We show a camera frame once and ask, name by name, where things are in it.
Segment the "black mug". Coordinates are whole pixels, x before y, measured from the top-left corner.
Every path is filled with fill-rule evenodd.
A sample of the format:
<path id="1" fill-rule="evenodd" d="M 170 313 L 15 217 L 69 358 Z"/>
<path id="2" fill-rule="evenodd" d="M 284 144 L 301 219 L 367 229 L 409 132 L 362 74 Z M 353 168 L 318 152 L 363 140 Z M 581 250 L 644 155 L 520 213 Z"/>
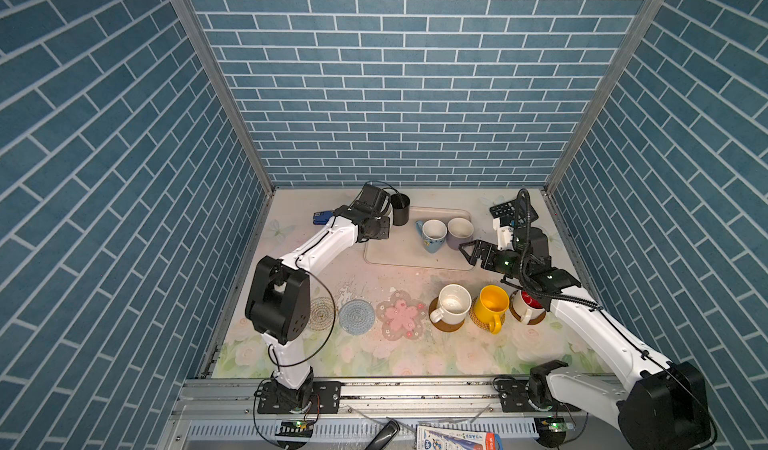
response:
<path id="1" fill-rule="evenodd" d="M 410 219 L 410 198 L 402 193 L 395 193 L 390 197 L 392 209 L 391 223 L 395 227 L 405 226 Z"/>

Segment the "grey blue woven coaster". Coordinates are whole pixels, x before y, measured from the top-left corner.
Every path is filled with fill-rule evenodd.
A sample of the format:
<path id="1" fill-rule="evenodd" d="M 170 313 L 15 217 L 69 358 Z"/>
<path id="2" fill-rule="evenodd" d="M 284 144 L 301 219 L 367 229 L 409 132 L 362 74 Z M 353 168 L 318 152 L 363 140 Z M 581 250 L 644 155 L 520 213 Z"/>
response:
<path id="1" fill-rule="evenodd" d="M 341 328 L 350 335 L 361 336 L 373 327 L 376 316 L 372 305 L 364 300 L 350 300 L 339 312 Z"/>

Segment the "white zigzag woven coaster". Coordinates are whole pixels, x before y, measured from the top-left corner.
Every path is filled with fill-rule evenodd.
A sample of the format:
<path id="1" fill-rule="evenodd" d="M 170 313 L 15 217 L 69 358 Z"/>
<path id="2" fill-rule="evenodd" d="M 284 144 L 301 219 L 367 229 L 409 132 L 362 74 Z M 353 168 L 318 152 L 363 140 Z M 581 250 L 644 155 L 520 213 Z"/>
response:
<path id="1" fill-rule="evenodd" d="M 328 330 L 333 326 L 336 307 L 329 297 L 317 298 L 311 302 L 308 327 L 315 332 Z"/>

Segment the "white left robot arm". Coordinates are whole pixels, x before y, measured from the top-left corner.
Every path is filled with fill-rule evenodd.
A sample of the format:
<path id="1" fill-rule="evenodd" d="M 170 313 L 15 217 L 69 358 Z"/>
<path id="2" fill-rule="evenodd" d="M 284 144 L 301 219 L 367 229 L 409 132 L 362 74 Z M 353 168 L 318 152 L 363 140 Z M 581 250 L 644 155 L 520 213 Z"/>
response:
<path id="1" fill-rule="evenodd" d="M 272 388 L 277 403 L 289 411 L 305 411 L 316 399 L 312 357 L 297 341 L 310 319 L 311 281 L 353 245 L 389 237 L 388 214 L 396 193 L 381 182 L 365 183 L 352 203 L 333 210 L 303 245 L 255 264 L 244 314 L 262 336 L 275 366 Z"/>

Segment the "beige serving tray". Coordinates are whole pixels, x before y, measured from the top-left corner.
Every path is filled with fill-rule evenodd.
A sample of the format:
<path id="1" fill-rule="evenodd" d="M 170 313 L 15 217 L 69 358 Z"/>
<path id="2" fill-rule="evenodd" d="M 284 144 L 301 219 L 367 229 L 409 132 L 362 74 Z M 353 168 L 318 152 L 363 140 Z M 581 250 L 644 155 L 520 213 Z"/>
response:
<path id="1" fill-rule="evenodd" d="M 392 226 L 387 240 L 371 240 L 365 244 L 364 259 L 376 265 L 469 271 L 471 266 L 466 259 L 446 243 L 435 253 L 429 253 L 416 225 L 417 221 L 428 220 L 448 223 L 453 218 L 472 221 L 470 213 L 465 210 L 411 206 L 406 225 Z"/>

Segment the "light blue patterned mug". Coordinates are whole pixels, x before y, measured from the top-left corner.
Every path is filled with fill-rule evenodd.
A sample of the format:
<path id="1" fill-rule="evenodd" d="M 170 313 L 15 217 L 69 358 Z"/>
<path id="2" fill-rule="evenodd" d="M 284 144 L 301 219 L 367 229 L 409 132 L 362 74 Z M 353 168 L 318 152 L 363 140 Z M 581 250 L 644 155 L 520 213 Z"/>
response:
<path id="1" fill-rule="evenodd" d="M 442 247 L 448 233 L 446 224 L 436 219 L 417 221 L 416 228 L 429 254 L 435 254 Z"/>

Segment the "pink flower coaster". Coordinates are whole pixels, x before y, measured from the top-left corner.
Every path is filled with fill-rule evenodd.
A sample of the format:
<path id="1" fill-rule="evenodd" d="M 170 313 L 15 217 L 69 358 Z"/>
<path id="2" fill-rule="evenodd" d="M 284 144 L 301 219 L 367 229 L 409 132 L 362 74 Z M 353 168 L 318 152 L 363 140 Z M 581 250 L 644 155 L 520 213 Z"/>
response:
<path id="1" fill-rule="evenodd" d="M 395 291 L 388 300 L 376 304 L 374 310 L 382 324 L 381 333 L 385 340 L 415 341 L 423 336 L 428 306 L 407 292 Z"/>

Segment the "yellow mug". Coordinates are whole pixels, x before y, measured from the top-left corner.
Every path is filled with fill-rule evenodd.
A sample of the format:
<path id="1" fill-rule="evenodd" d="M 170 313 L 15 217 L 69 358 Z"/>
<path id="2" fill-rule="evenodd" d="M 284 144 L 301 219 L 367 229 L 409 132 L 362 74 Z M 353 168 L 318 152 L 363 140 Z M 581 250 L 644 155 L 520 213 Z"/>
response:
<path id="1" fill-rule="evenodd" d="M 497 285 L 485 286 L 474 299 L 478 318 L 489 325 L 491 334 L 498 334 L 509 309 L 507 292 Z"/>

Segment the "lavender mug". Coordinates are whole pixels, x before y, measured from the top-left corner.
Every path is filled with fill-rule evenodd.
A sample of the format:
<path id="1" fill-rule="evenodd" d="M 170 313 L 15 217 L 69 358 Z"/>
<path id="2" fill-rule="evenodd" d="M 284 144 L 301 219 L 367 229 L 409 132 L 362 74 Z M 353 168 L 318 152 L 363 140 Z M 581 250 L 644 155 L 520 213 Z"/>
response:
<path id="1" fill-rule="evenodd" d="M 452 250 L 473 240 L 474 225 L 468 219 L 457 217 L 451 219 L 447 225 L 446 243 Z"/>

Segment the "cork woven coaster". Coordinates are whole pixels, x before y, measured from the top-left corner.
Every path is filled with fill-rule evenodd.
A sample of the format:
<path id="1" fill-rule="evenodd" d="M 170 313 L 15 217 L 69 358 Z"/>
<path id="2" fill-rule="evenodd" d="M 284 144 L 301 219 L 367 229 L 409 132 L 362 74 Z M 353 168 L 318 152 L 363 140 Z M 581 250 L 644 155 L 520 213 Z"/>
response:
<path id="1" fill-rule="evenodd" d="M 487 323 L 482 322 L 475 311 L 475 304 L 471 305 L 470 311 L 469 311 L 469 318 L 473 322 L 475 326 L 477 326 L 480 330 L 489 333 L 489 325 Z"/>

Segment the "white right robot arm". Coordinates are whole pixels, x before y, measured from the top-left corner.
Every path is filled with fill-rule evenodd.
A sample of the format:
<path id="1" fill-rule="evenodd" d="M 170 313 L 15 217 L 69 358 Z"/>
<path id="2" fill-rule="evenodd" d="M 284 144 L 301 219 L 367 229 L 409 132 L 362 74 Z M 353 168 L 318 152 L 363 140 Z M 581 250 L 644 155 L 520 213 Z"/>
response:
<path id="1" fill-rule="evenodd" d="M 579 335 L 607 364 L 609 384 L 553 360 L 529 373 L 531 406 L 570 404 L 620 431 L 633 449 L 706 449 L 718 431 L 706 381 L 688 362 L 675 363 L 627 330 L 569 272 L 533 254 L 529 242 L 509 249 L 475 240 L 460 245 L 467 262 L 515 279 L 522 291 Z"/>

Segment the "white mug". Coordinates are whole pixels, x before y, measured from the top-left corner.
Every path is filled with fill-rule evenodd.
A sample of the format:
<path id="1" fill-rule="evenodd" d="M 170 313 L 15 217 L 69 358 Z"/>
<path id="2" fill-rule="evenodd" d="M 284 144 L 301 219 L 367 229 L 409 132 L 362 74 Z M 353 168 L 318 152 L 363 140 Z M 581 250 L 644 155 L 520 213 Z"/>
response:
<path id="1" fill-rule="evenodd" d="M 449 284 L 441 289 L 435 303 L 434 309 L 430 311 L 430 321 L 435 325 L 458 326 L 465 321 L 472 297 L 465 287 Z"/>

